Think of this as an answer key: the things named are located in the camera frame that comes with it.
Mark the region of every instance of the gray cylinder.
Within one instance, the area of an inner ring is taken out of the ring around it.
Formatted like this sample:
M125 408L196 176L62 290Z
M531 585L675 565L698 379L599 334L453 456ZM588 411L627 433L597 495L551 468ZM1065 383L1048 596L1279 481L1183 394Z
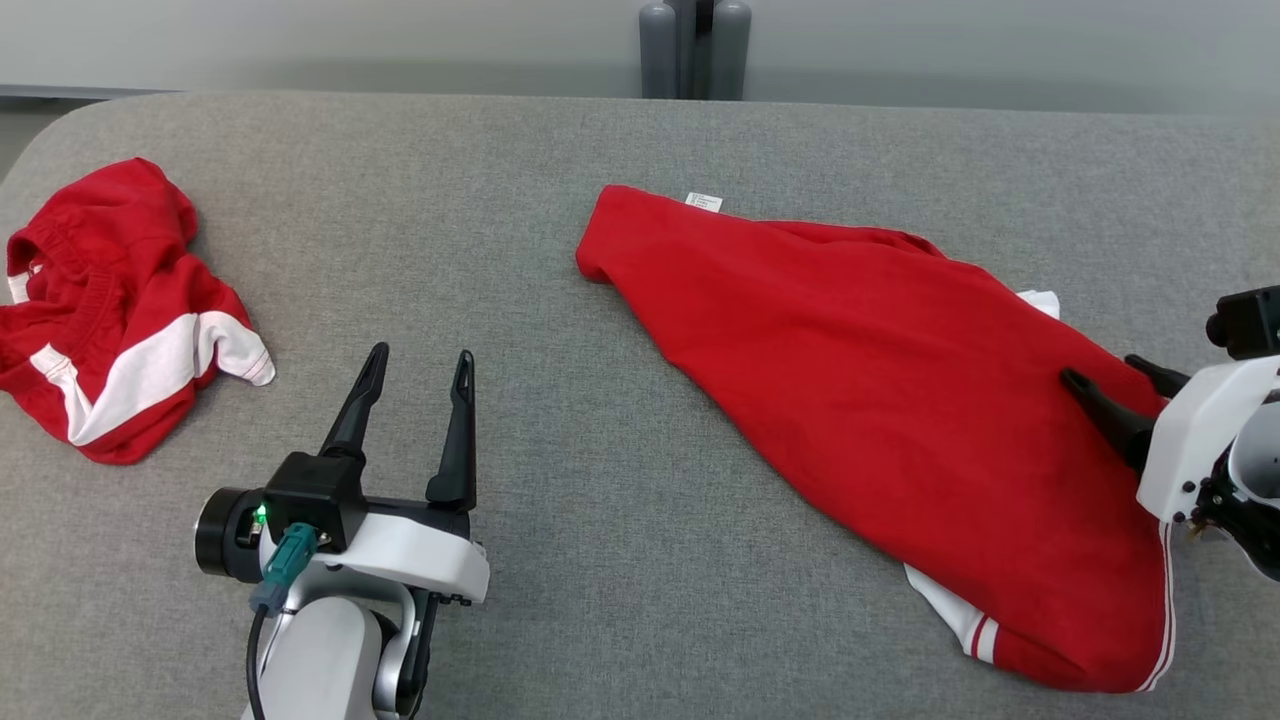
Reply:
M640 96L676 99L676 10L663 3L640 9Z
M694 29L698 19L698 0L667 0L676 10L676 72L680 76L677 97L694 96Z
M707 96L741 100L746 82L746 42L751 36L751 8L741 0L723 0L712 17L712 68Z

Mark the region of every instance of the gray tabletop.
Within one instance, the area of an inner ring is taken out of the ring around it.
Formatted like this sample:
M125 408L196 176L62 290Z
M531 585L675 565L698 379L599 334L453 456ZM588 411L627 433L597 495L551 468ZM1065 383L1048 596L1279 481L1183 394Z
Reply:
M1272 717L1280 588L1178 537L1152 693L965 657L902 568L808 507L666 365L573 249L605 183L928 237L1115 352L1194 369L1203 320L1280 281L1280 135L1211 118L387 95L79 110L0 186L0 228L141 155L189 193L278 379L221 378L146 461L93 465L0 402L0 716L236 717L247 585L200 574L220 486L314 451L392 345L365 474L419 497L457 351L477 364L483 606L444 609L431 717Z

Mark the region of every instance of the cable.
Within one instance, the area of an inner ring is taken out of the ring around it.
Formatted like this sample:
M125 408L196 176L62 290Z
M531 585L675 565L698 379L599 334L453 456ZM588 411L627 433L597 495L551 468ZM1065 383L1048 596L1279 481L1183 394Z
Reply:
M253 625L248 630L248 650L244 652L244 684L248 685L248 706L253 710L253 720L265 720L257 689L257 642L262 634L262 620L275 618L284 607L293 580L298 579L307 562L315 557L319 538L320 530L306 523L289 525L262 568L262 582L250 593Z
M266 606L259 605L248 629L248 650L244 652L244 683L248 685L248 706L253 710L253 720L266 720L257 691L257 641L262 635L262 620L266 620Z

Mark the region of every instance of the black cable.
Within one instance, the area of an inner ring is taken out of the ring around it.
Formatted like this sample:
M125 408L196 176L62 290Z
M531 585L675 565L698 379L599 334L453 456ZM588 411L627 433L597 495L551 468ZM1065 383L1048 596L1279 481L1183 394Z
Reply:
M244 652L244 683L248 685L248 706L253 710L253 720L266 720L262 716L262 698L257 692L257 641L262 635L262 620L266 620L266 606L259 605L248 629L248 650Z

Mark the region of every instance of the teal connector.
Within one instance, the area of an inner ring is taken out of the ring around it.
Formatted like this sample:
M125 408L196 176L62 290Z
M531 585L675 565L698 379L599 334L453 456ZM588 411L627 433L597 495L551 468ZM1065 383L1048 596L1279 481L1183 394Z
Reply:
M294 523L284 530L280 544L275 547L262 571L262 582L248 596L248 606L253 612L262 606L266 607L268 618L275 618L280 612L293 580L298 579L307 562L315 557L316 548L320 547L319 536L320 532L306 523Z

